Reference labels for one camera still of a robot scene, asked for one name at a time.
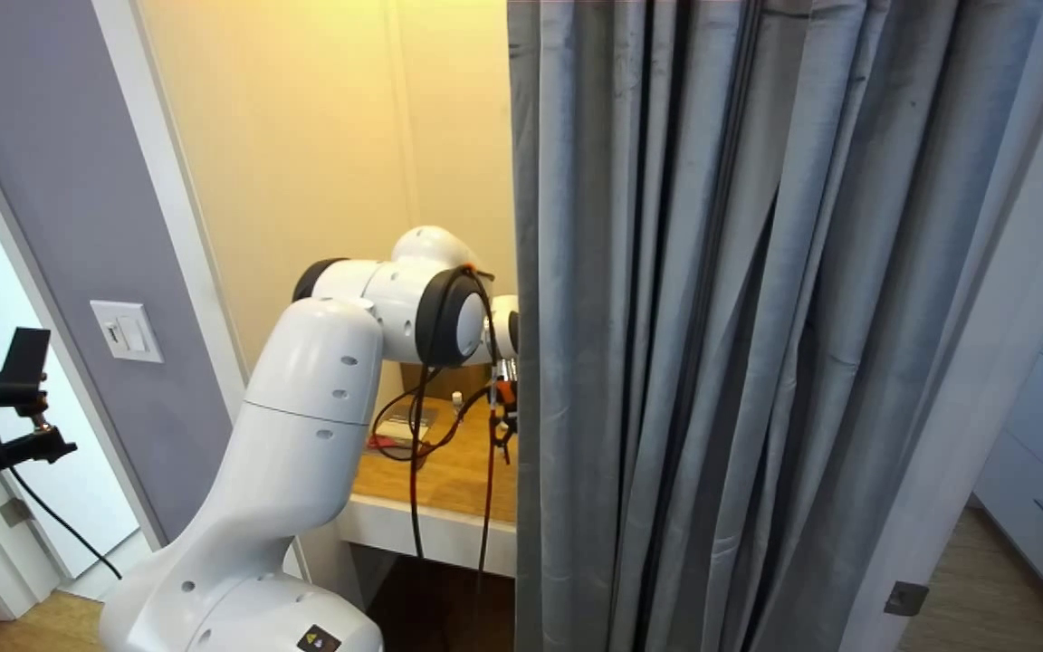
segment white door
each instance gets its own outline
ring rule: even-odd
[[[31,282],[31,273],[21,264],[21,254],[16,241],[5,241],[7,227],[0,216],[0,363],[11,344],[16,327],[51,327],[51,310],[40,304],[36,282]],[[108,467],[108,457],[100,443],[101,419],[85,405],[85,385],[74,385],[62,344],[49,355],[49,401],[51,401],[51,424],[62,427],[68,443],[79,449],[62,457],[60,463],[21,463],[19,475],[66,519],[74,523],[100,552],[120,547],[126,536],[137,531],[137,519],[118,483],[118,471]],[[31,424],[16,411],[0,408],[0,430],[5,437],[25,433]],[[78,580],[85,576],[96,558],[60,526],[51,523],[36,502],[31,502],[36,519],[36,531],[45,536],[51,558],[60,567]]]

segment door hinge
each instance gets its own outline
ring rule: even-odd
[[[0,508],[0,514],[5,514],[5,523],[16,529],[19,523],[31,523],[33,514],[31,514],[31,508],[19,498],[19,497],[11,497],[5,508]]]
[[[884,612],[893,615],[916,615],[923,607],[926,588],[923,584],[894,584]]]

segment beige wall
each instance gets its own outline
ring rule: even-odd
[[[432,219],[514,288],[500,0],[143,0],[178,147],[250,370],[320,256]]]

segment black cable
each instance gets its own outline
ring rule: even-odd
[[[118,580],[125,580],[125,572],[120,572],[101,552],[96,552],[92,538],[87,538],[79,529],[74,529],[49,498],[40,498],[40,491],[36,491],[16,467],[7,467],[7,471],[16,475],[16,483],[21,486],[21,491],[25,491],[31,498],[36,498],[36,508],[49,510],[51,523],[60,523],[74,538],[79,538],[85,552],[96,553],[96,562],[101,562]]]
[[[491,443],[487,443],[487,502],[481,502],[481,544],[480,544],[480,572],[476,572],[476,637],[481,634],[481,588],[487,588],[487,552],[491,552],[491,519],[493,519],[493,449],[498,449],[498,433],[493,433],[493,415],[491,415]]]
[[[476,408],[487,393],[491,393],[491,390],[480,387],[480,390],[456,408],[451,430],[446,430],[438,443],[428,443],[428,454],[423,454],[423,457],[446,449],[446,445],[452,443],[456,427],[465,424],[465,415],[471,415],[471,408]]]
[[[419,502],[416,502],[416,471],[419,471],[419,411],[423,411],[423,385],[413,390],[413,419],[411,419],[411,523],[413,523],[413,553],[423,562],[423,544],[419,544]]]
[[[419,370],[419,385],[428,387],[438,373],[442,373],[442,370],[432,370],[432,373]],[[389,401],[377,408],[372,424],[369,424],[369,443],[372,443],[372,449],[377,449],[382,457],[389,457],[389,461],[400,461],[400,463],[406,463],[411,457],[395,457],[389,445],[382,445],[382,443],[377,443],[377,427],[382,427],[382,419],[384,419],[403,398],[411,398],[411,393],[416,393],[416,387],[389,398]]]

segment wall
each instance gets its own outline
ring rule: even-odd
[[[503,2],[137,12],[247,370],[308,259],[389,256],[419,219],[514,288]]]
[[[0,195],[159,536],[180,531],[228,411],[92,0],[0,0]],[[143,302],[168,363],[114,363],[92,296]]]

